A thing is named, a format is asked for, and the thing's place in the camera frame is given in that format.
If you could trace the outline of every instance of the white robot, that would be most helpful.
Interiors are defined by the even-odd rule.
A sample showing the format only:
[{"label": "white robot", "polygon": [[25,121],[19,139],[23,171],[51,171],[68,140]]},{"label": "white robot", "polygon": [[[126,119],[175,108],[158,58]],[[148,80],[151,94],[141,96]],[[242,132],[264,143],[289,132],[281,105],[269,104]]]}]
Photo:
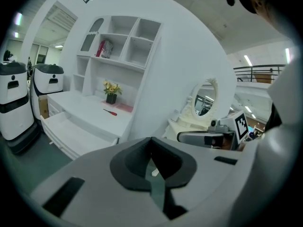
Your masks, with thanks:
[{"label": "white robot", "polygon": [[57,65],[37,64],[31,78],[30,93],[34,116],[39,125],[39,96],[63,91],[63,68]]},{"label": "white robot", "polygon": [[0,130],[13,153],[21,152],[39,135],[23,63],[0,64]]}]

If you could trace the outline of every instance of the flower vase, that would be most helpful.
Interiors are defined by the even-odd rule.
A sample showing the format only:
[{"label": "flower vase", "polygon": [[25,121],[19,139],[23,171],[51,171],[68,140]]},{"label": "flower vase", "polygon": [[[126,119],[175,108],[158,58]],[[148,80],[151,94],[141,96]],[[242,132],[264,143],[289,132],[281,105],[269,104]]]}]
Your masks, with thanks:
[{"label": "flower vase", "polygon": [[106,102],[108,104],[115,104],[117,99],[117,94],[108,94],[106,98]]}]

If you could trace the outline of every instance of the ceiling light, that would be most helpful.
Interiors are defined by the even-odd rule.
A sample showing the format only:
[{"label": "ceiling light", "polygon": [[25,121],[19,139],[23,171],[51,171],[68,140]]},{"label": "ceiling light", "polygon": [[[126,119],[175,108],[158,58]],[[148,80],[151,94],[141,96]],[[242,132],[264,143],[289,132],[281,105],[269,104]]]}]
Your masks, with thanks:
[{"label": "ceiling light", "polygon": [[245,107],[246,107],[247,111],[251,113],[251,110],[250,110],[250,108],[248,108],[247,106],[245,106]]},{"label": "ceiling light", "polygon": [[210,100],[214,101],[212,98],[210,98],[209,96],[206,96],[207,98],[209,98]]},{"label": "ceiling light", "polygon": [[248,65],[249,65],[249,66],[252,66],[252,64],[251,64],[250,59],[248,58],[248,56],[245,55],[244,57],[245,57],[245,59],[247,60]]},{"label": "ceiling light", "polygon": [[285,49],[285,52],[286,52],[287,64],[289,64],[289,63],[290,63],[290,53],[289,53],[289,48],[286,48],[286,49]]},{"label": "ceiling light", "polygon": [[17,13],[17,15],[15,16],[15,24],[16,25],[20,25],[21,24],[21,17],[22,17],[22,14],[21,13]]}]

